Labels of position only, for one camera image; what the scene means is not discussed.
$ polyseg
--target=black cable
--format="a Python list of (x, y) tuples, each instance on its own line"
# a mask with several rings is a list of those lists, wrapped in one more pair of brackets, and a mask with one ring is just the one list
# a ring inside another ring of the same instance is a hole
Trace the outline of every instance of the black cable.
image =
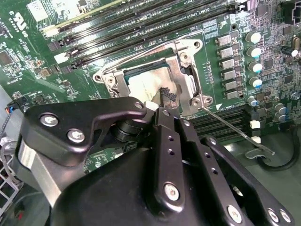
[(299, 141), (299, 137), (298, 137), (298, 126), (295, 126), (294, 129), (292, 130), (292, 136), (293, 136), (293, 156), (290, 159), (290, 161), (288, 161), (286, 164), (284, 164), (282, 166), (269, 166), (263, 161), (263, 157), (258, 157), (258, 158), (256, 158), (258, 164), (264, 170), (274, 171), (274, 172), (284, 171), (284, 170), (287, 170), (287, 169), (291, 168), (292, 166), (294, 166), (300, 156), (300, 141)]

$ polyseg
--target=microchip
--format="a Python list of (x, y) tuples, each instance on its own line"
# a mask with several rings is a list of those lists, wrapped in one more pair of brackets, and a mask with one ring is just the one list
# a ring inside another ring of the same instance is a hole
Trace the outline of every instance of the microchip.
[(232, 45), (233, 50), (236, 50), (236, 49), (239, 49), (239, 48), (240, 48), (239, 43)]
[(259, 114), (259, 117), (265, 117), (265, 108), (258, 108), (256, 112)]
[(226, 90), (235, 89), (237, 87), (236, 81), (231, 81), (224, 84)]
[(231, 38), (236, 38), (238, 37), (238, 31), (234, 31), (232, 33), (230, 33)]
[(258, 94), (256, 94), (256, 99), (257, 100), (264, 100), (264, 93), (258, 93)]
[(274, 66), (274, 60), (273, 60), (273, 59), (266, 60), (266, 61), (264, 62), (264, 66), (265, 66), (265, 67), (272, 67), (272, 66)]
[(265, 96), (265, 97), (268, 97), (268, 96), (271, 96), (271, 94), (272, 94), (271, 91), (268, 91), (268, 92), (265, 92), (265, 93), (264, 93), (264, 96)]
[(231, 67), (234, 67), (234, 60), (233, 59), (226, 60), (226, 61), (222, 62), (222, 68), (223, 69), (227, 69), (227, 68), (231, 68)]
[(284, 83), (290, 83), (292, 81), (293, 81), (292, 75), (288, 75), (288, 76), (284, 77)]
[(230, 57), (232, 55), (233, 55), (233, 49), (232, 49), (232, 47), (220, 50), (220, 56), (221, 56), (221, 58)]
[(273, 106), (273, 102), (268, 102), (265, 104), (266, 108), (271, 108)]
[(243, 77), (242, 76), (239, 76), (235, 79), (236, 81), (242, 81), (243, 80)]
[(238, 92), (233, 91), (233, 92), (230, 92), (230, 93), (226, 93), (226, 97), (227, 97), (228, 100), (237, 98), (238, 97)]
[(282, 30), (282, 34), (286, 35), (286, 34), (290, 34), (292, 32), (292, 27), (288, 26), (288, 27), (284, 27)]
[(235, 71), (225, 72), (223, 74), (223, 76), (224, 76), (225, 80), (234, 79), (235, 78)]
[(49, 68), (43, 68), (41, 71), (40, 71), (40, 74), (42, 77), (48, 77), (51, 75), (51, 71)]
[(292, 57), (284, 57), (284, 62), (286, 62), (287, 64), (291, 64), (293, 61)]
[(257, 16), (263, 16), (269, 12), (269, 6), (261, 5), (257, 7)]
[(228, 45), (231, 43), (231, 36), (228, 34), (217, 39), (219, 46)]
[(6, 51), (0, 52), (0, 65), (4, 67), (12, 63), (13, 61)]

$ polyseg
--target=connector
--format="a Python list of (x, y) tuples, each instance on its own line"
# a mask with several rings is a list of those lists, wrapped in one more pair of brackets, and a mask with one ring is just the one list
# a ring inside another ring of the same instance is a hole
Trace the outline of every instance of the connector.
[(284, 23), (297, 25), (301, 23), (301, 0), (291, 0), (281, 3)]

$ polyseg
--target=black mechanical arm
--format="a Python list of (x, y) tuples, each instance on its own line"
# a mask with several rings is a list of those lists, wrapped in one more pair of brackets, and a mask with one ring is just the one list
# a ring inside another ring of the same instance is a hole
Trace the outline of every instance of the black mechanical arm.
[[(15, 159), (53, 207), (52, 226), (295, 225), (214, 137), (199, 140), (173, 97), (159, 98), (149, 108), (122, 97), (26, 112)], [(129, 141), (137, 148), (83, 173), (88, 154)]]

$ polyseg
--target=white sticker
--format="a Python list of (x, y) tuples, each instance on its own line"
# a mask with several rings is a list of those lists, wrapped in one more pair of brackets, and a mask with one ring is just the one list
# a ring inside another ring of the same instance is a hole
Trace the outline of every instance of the white sticker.
[(40, 0), (33, 1), (27, 5), (28, 9), (32, 13), (33, 17), (36, 19), (37, 22), (48, 18), (48, 14), (44, 9)]

